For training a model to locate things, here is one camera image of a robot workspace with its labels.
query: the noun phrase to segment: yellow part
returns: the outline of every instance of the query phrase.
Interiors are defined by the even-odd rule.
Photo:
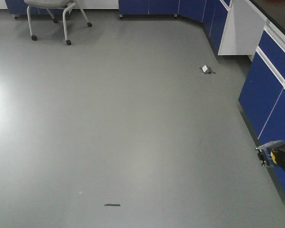
[[[277,164],[275,155],[272,152],[270,153],[270,155],[272,157],[272,161],[274,162],[274,164]]]

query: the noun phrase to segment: gray floor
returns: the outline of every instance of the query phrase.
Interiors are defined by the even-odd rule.
[[[247,58],[172,16],[88,17],[68,47],[0,10],[0,228],[285,228],[237,108]]]

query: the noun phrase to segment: small white object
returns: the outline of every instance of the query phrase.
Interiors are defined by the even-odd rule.
[[[211,67],[209,67],[207,65],[200,67],[200,69],[203,71],[203,74],[215,74],[215,72],[212,71]]]

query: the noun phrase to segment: wall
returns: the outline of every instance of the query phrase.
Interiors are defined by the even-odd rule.
[[[81,0],[84,9],[118,9],[118,0]],[[5,0],[0,0],[0,9],[6,9]]]

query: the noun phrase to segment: chair caster wheel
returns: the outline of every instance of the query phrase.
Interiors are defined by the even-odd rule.
[[[32,36],[32,40],[33,40],[33,41],[36,41],[36,40],[37,40],[37,37],[36,37],[35,35],[33,35],[33,36]]]

